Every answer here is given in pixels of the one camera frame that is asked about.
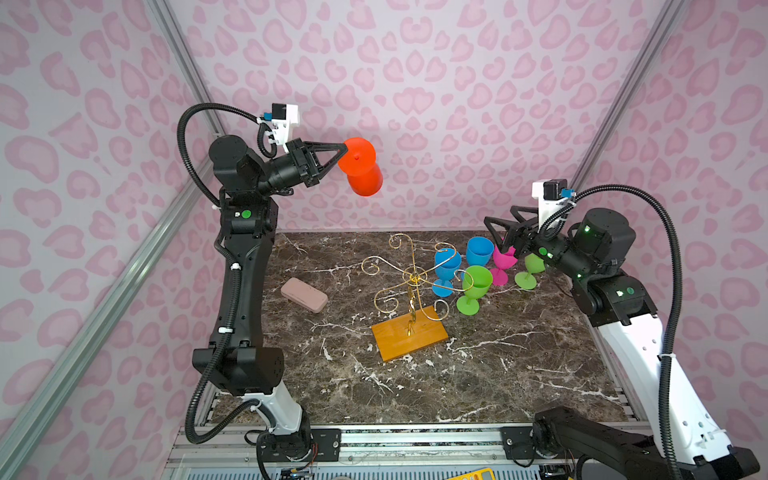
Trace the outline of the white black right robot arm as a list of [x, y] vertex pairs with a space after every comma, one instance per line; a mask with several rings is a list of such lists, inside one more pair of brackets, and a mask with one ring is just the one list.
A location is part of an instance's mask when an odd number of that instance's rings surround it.
[[709, 415], [672, 354], [663, 347], [663, 323], [648, 290], [621, 266], [636, 233], [620, 213], [589, 210], [574, 232], [539, 235], [526, 208], [512, 219], [484, 220], [503, 252], [532, 253], [572, 281], [571, 296], [595, 333], [618, 358], [652, 432], [648, 436], [590, 421], [557, 407], [536, 414], [533, 449], [543, 457], [573, 451], [627, 479], [743, 479], [760, 465], [749, 449], [734, 445]]

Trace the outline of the green wine glass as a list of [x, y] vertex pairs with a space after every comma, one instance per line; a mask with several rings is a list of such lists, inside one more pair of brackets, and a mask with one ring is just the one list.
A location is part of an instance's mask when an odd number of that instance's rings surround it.
[[524, 270], [515, 275], [514, 281], [523, 290], [533, 290], [537, 285], [535, 275], [545, 271], [545, 263], [537, 255], [529, 254], [524, 259], [524, 267]]
[[457, 300], [456, 308], [467, 316], [473, 316], [480, 309], [479, 299], [486, 295], [493, 282], [491, 272], [484, 266], [470, 266], [462, 278], [463, 295]]

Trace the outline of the blue wine glass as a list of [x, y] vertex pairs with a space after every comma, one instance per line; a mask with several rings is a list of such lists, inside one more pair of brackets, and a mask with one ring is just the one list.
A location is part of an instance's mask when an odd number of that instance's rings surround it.
[[461, 255], [454, 248], [443, 248], [435, 253], [435, 274], [437, 279], [432, 286], [433, 293], [439, 298], [447, 298], [453, 292], [454, 274], [461, 265]]
[[469, 266], [485, 267], [495, 251], [495, 244], [488, 238], [475, 236], [468, 240], [466, 260]]

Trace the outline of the green wine glass front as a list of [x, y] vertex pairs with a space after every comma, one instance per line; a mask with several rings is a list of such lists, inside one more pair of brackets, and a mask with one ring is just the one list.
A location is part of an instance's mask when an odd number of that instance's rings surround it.
[[535, 275], [545, 271], [545, 263], [537, 255], [529, 254], [524, 259], [524, 267], [524, 270], [515, 275], [514, 281], [523, 290], [533, 290], [537, 285]]

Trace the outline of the red wine glass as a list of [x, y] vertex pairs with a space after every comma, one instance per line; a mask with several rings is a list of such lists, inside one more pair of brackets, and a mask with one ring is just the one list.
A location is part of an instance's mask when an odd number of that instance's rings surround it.
[[347, 152], [338, 166], [347, 177], [354, 193], [369, 197], [379, 192], [383, 185], [383, 174], [377, 164], [376, 150], [371, 142], [355, 137], [344, 142]]

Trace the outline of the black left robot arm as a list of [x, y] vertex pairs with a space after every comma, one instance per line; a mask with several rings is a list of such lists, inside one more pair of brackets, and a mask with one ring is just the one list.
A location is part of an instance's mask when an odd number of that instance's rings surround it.
[[[214, 197], [220, 212], [215, 250], [225, 260], [222, 296], [206, 347], [194, 350], [192, 365], [201, 377], [187, 407], [184, 432], [195, 445], [212, 440], [245, 411], [266, 424], [254, 442], [288, 460], [303, 461], [316, 450], [307, 413], [283, 382], [284, 353], [264, 344], [261, 325], [264, 283], [274, 247], [278, 195], [299, 185], [314, 186], [348, 152], [343, 143], [291, 140], [282, 156], [263, 160], [234, 135], [218, 138], [209, 149], [221, 188]], [[198, 407], [208, 385], [242, 399], [206, 432], [195, 428]]]

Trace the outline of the blue wine glass front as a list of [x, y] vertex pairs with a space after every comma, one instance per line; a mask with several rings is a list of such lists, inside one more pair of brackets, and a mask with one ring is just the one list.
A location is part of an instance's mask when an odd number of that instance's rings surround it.
[[447, 298], [453, 292], [454, 274], [461, 265], [461, 255], [454, 248], [443, 248], [435, 253], [435, 274], [437, 279], [432, 286], [433, 293], [439, 298]]

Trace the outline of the magenta wine glass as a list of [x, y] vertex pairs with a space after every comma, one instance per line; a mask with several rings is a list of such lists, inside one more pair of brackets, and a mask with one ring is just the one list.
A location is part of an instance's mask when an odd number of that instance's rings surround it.
[[502, 253], [498, 247], [495, 247], [492, 259], [494, 263], [494, 267], [490, 269], [492, 283], [495, 286], [504, 286], [509, 282], [507, 271], [518, 262], [518, 259], [515, 256], [515, 249], [510, 247], [505, 253]]

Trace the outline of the green wine glass back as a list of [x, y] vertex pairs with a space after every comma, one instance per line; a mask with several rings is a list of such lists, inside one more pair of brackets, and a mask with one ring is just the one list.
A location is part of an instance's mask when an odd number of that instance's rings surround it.
[[491, 272], [484, 266], [470, 266], [462, 278], [463, 295], [457, 300], [456, 308], [467, 316], [473, 316], [480, 309], [479, 299], [486, 295], [493, 282]]

